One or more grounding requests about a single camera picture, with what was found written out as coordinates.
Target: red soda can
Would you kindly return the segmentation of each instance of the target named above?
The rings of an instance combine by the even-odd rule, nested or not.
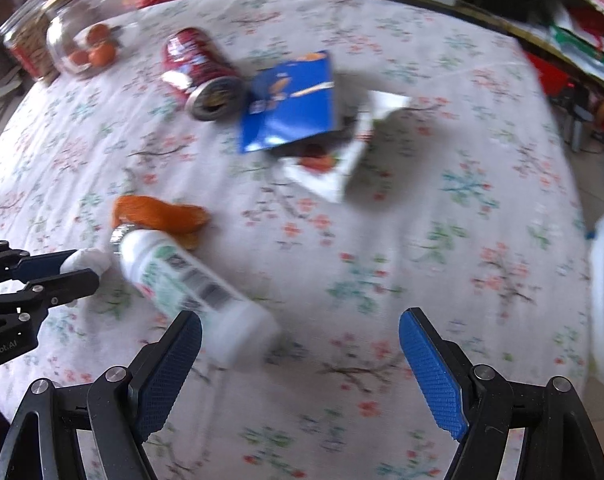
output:
[[[162,62],[162,80],[195,119],[214,121],[242,107],[244,81],[200,28],[184,28],[169,36]]]

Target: plastic bottle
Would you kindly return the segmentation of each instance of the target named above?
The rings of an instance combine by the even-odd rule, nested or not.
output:
[[[170,319],[193,310],[206,354],[224,368],[250,370],[280,341],[272,314],[249,300],[162,231],[116,228],[111,243],[125,279]]]

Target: floral tablecloth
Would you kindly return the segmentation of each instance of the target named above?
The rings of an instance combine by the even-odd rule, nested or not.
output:
[[[252,374],[198,358],[146,444],[160,479],[442,478],[456,443],[400,352],[409,306],[473,362],[582,388],[582,213],[514,40],[378,0],[180,0],[140,20],[136,56],[88,81],[36,85],[10,120],[0,239],[32,254],[107,249],[112,203],[132,192],[211,212],[197,257],[269,308],[290,343]],[[198,123],[176,108],[159,82],[160,46],[192,25],[246,75],[328,49],[337,72],[420,110],[377,131],[344,203],[323,202],[265,154],[238,155],[236,122]],[[77,384],[128,364],[168,323],[110,270],[93,297],[50,310],[37,349],[0,367],[0,409],[11,418],[42,376]],[[100,478],[94,451],[85,459]]]

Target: metal bolt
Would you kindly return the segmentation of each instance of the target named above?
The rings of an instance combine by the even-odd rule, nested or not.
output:
[[[568,392],[571,389],[571,382],[564,377],[556,377],[553,379],[553,387],[558,392]]]
[[[106,380],[109,383],[117,383],[126,377],[126,368],[114,366],[106,371]]]
[[[490,381],[495,377],[495,370],[489,365],[477,365],[474,368],[473,373],[482,381]]]
[[[35,395],[43,394],[45,391],[47,391],[47,389],[48,382],[46,382],[44,379],[38,379],[30,388],[31,392],[33,392]]]

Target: glass jar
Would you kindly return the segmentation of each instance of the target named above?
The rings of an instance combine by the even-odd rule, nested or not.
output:
[[[61,72],[92,77],[136,48],[134,0],[48,0],[44,9],[48,50]]]
[[[49,24],[44,0],[28,0],[0,27],[6,48],[33,79],[47,84],[59,75],[46,47]]]

